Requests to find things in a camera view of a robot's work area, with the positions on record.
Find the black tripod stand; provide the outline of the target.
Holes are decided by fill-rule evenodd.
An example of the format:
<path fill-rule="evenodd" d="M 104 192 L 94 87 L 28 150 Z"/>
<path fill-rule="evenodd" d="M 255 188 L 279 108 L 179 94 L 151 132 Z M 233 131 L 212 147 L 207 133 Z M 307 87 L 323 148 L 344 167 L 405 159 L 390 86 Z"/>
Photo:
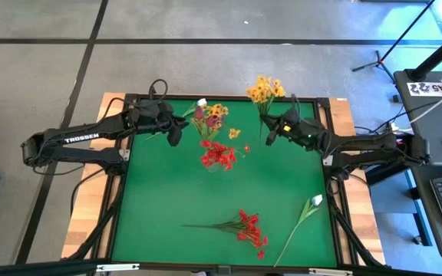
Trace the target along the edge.
<path fill-rule="evenodd" d="M 422 11 L 417 15 L 417 17 L 408 25 L 408 27 L 404 30 L 404 32 L 398 37 L 398 39 L 390 46 L 390 48 L 385 52 L 384 56 L 381 56 L 379 51 L 375 52 L 376 61 L 373 61 L 368 64 L 363 64 L 359 67 L 352 68 L 352 72 L 363 71 L 369 67 L 376 67 L 378 69 L 382 69 L 386 75 L 391 79 L 392 84 L 396 84 L 393 74 L 388 70 L 386 65 L 384 64 L 384 60 L 388 57 L 388 55 L 402 42 L 404 37 L 408 34 L 408 32 L 416 25 L 416 23 L 421 19 L 421 17 L 425 14 L 425 12 L 432 6 L 432 4 L 436 0 L 420 0 L 420 2 L 425 2 L 426 6 L 422 9 Z"/>

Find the long silver metal bracket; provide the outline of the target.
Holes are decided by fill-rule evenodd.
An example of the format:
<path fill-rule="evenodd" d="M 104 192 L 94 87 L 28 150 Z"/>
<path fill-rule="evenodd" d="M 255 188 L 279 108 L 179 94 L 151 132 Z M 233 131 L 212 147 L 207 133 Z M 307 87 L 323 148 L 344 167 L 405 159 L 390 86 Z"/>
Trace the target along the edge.
<path fill-rule="evenodd" d="M 139 269 L 139 264 L 98 264 L 96 272 L 136 271 Z"/>
<path fill-rule="evenodd" d="M 327 268 L 309 268 L 308 273 L 318 276 L 354 276 L 352 271 Z"/>

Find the red artificial flower bunch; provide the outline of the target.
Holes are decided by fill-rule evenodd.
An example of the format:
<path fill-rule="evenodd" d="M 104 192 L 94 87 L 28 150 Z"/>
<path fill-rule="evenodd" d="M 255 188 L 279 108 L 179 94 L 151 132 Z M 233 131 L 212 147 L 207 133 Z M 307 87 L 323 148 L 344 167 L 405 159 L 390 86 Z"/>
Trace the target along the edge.
<path fill-rule="evenodd" d="M 228 222 L 212 225 L 183 225 L 183 227 L 208 228 L 234 234 L 238 241 L 249 242 L 256 250 L 257 258 L 263 260 L 266 256 L 264 247 L 268 244 L 268 237 L 262 233 L 258 224 L 258 214 L 248 215 L 243 209 L 240 209 L 238 215 Z"/>
<path fill-rule="evenodd" d="M 238 158 L 244 158 L 247 153 L 251 152 L 251 147 L 248 144 L 246 144 L 243 148 L 234 148 L 219 142 L 202 140 L 200 142 L 200 146 L 202 149 L 204 149 L 204 154 L 208 153 L 216 157 L 220 164 L 220 168 L 222 168 L 224 171 L 230 171 L 233 169 Z M 202 165 L 203 155 L 200 157 L 200 162 Z"/>

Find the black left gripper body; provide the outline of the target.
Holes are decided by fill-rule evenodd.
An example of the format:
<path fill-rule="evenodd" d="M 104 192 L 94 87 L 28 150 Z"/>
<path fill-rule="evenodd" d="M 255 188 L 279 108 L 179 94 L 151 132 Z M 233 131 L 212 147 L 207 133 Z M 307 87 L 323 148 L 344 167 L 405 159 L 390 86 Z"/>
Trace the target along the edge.
<path fill-rule="evenodd" d="M 173 107 L 170 103 L 162 100 L 157 100 L 159 102 L 160 113 L 157 117 L 143 117 L 140 114 L 139 104 L 138 117 L 134 120 L 134 126 L 139 133 L 155 133 L 155 132 L 166 132 L 173 125 Z"/>

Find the blue frame leg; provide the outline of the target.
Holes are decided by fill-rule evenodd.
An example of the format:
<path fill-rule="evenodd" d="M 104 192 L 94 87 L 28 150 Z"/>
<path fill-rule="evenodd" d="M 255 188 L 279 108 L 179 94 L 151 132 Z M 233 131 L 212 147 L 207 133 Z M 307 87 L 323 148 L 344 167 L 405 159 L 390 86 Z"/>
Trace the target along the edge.
<path fill-rule="evenodd" d="M 408 184 L 408 191 L 406 192 L 407 196 L 410 197 L 414 203 L 415 212 L 413 213 L 414 221 L 417 226 L 418 235 L 413 238 L 413 243 L 416 245 L 423 246 L 432 246 L 433 239 L 430 236 L 429 231 L 427 230 L 427 217 L 422 213 L 420 206 L 420 196 L 418 193 L 417 185 L 414 180 L 414 176 L 411 170 L 407 170 L 405 173 L 405 177 Z"/>

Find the white artificial tulip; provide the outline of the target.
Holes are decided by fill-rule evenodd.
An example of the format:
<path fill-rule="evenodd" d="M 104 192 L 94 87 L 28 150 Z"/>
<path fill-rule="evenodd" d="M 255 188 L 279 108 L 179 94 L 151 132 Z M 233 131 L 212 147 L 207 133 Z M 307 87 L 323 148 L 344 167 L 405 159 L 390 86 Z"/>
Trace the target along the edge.
<path fill-rule="evenodd" d="M 192 103 L 192 104 L 187 108 L 187 110 L 183 113 L 183 115 L 180 116 L 180 117 L 184 117 L 184 118 L 186 118 L 186 119 L 190 122 L 190 119 L 192 118 L 192 116 L 193 116 L 193 112 L 194 112 L 194 110 L 196 109 L 196 107 L 197 107 L 197 106 L 200 106 L 200 105 L 204 105 L 204 104 L 207 105 L 207 101 L 206 101 L 206 99 L 205 99 L 205 98 L 201 98 L 201 99 L 199 99 L 198 101 Z M 193 128 L 196 130 L 196 128 L 194 127 L 194 125 L 192 125 L 192 123 L 190 122 L 190 124 L 189 124 L 188 126 L 186 126 L 185 128 L 182 129 L 182 132 L 183 132 L 187 127 L 193 127 Z M 167 134 L 168 134 L 168 131 L 166 131 L 166 132 L 155 132 L 154 134 L 151 134 L 151 135 L 148 137 L 148 139 L 152 139 L 152 138 L 154 138 L 155 136 L 161 136 L 161 135 L 164 135 L 164 136 L 167 137 Z"/>
<path fill-rule="evenodd" d="M 320 204 L 322 203 L 323 200 L 323 195 L 319 194 L 319 195 L 315 195 L 313 196 L 311 199 L 308 199 L 305 203 L 305 205 L 303 206 L 303 209 L 299 215 L 298 221 L 296 222 L 295 226 L 293 227 L 292 231 L 289 234 L 289 237 L 287 238 L 285 245 L 283 247 L 283 249 L 281 250 L 278 258 L 275 261 L 275 264 L 273 265 L 273 267 L 275 268 L 279 262 L 282 259 L 282 256 L 285 254 L 285 251 L 287 249 L 287 247 L 289 246 L 289 243 L 291 242 L 296 230 L 298 229 L 298 227 L 309 217 L 311 216 L 313 213 L 315 213 L 316 211 L 318 211 L 318 208 L 320 206 Z"/>

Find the thick black pole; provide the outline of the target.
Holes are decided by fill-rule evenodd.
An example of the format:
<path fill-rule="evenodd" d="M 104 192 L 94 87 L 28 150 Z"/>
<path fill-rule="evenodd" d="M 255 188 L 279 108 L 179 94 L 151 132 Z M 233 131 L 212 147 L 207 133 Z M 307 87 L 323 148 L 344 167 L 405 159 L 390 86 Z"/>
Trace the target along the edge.
<path fill-rule="evenodd" d="M 442 45 L 415 69 L 406 69 L 405 72 L 411 80 L 422 81 L 441 62 Z"/>

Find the white power strip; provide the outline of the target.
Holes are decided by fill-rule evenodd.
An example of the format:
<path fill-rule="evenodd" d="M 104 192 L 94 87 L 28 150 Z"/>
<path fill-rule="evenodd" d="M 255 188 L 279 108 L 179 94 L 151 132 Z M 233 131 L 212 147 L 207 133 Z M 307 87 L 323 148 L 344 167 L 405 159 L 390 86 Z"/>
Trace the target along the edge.
<path fill-rule="evenodd" d="M 400 128 L 395 123 L 390 124 L 390 130 L 393 133 L 409 133 L 409 134 L 411 134 L 414 132 L 411 127 L 410 128 Z"/>

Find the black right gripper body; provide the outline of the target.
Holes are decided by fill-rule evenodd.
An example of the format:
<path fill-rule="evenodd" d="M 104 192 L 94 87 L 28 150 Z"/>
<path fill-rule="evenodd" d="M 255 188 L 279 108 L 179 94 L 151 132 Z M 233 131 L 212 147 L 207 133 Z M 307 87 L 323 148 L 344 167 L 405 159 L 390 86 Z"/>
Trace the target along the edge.
<path fill-rule="evenodd" d="M 296 143 L 307 149 L 314 149 L 317 145 L 317 123 L 309 118 L 298 122 L 278 119 L 278 135 L 290 142 Z"/>

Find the pink artificial tulip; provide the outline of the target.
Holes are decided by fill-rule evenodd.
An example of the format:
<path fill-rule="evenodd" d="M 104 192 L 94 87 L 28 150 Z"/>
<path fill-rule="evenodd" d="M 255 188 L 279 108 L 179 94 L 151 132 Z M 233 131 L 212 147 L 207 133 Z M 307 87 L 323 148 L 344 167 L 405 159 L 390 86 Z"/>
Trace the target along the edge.
<path fill-rule="evenodd" d="M 212 131 L 218 131 L 223 125 L 223 117 L 212 115 L 206 119 L 206 126 Z"/>
<path fill-rule="evenodd" d="M 208 126 L 206 125 L 206 118 L 204 117 L 204 110 L 201 106 L 197 106 L 193 112 L 190 122 L 196 128 L 202 140 L 208 139 Z"/>

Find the yellow artificial flower bunch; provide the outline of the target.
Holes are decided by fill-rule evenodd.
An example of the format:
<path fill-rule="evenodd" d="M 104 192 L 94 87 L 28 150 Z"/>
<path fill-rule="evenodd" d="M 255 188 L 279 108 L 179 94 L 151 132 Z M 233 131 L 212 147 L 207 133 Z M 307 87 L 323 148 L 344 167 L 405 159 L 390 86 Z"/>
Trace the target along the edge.
<path fill-rule="evenodd" d="M 256 83 L 246 88 L 246 96 L 255 104 L 259 115 L 267 115 L 272 102 L 285 97 L 285 88 L 279 79 L 259 75 Z"/>
<path fill-rule="evenodd" d="M 213 106 L 208 106 L 206 104 L 200 105 L 204 110 L 204 117 L 207 119 L 209 116 L 217 115 L 223 117 L 223 125 L 225 123 L 226 117 L 229 114 L 228 107 L 223 106 L 221 103 L 216 103 Z M 223 125 L 219 128 L 218 131 L 212 131 L 208 128 L 208 139 L 207 140 L 214 140 L 214 138 L 217 136 L 218 132 L 221 130 Z"/>

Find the clear glass vase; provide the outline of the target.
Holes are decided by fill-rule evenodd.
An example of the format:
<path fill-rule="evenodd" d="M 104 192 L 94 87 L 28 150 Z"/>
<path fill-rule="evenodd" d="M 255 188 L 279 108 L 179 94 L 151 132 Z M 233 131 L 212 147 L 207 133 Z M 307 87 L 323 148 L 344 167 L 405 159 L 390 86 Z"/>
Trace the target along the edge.
<path fill-rule="evenodd" d="M 210 173 L 214 173 L 214 172 L 218 171 L 220 168 L 220 164 L 217 161 L 216 157 L 213 155 L 210 155 L 208 153 L 205 153 L 203 155 L 202 162 L 203 162 L 205 169 Z"/>

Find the green table mat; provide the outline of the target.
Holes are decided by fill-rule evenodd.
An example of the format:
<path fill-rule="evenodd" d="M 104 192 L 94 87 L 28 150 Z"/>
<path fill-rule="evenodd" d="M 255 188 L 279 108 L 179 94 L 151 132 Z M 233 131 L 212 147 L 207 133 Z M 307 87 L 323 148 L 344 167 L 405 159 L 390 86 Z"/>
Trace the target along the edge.
<path fill-rule="evenodd" d="M 189 126 L 178 146 L 164 135 L 135 136 L 124 186 L 112 258 L 115 261 L 273 266 L 306 201 L 325 193 L 322 161 L 316 152 L 278 138 L 265 144 L 249 101 L 230 101 L 228 128 L 241 130 L 235 139 L 223 129 L 217 140 L 251 152 L 230 171 L 208 172 L 200 162 L 200 135 Z M 183 225 L 228 222 L 243 209 L 259 215 L 268 237 L 266 256 L 234 234 Z M 322 203 L 296 230 L 278 266 L 336 266 L 328 206 Z"/>

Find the white paper label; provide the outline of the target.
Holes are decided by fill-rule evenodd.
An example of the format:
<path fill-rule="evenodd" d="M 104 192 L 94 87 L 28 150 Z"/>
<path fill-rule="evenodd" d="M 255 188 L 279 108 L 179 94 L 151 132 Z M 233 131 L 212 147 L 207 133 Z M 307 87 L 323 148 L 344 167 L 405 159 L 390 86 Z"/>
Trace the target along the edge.
<path fill-rule="evenodd" d="M 442 97 L 442 80 L 439 82 L 407 83 L 411 96 L 415 97 Z"/>

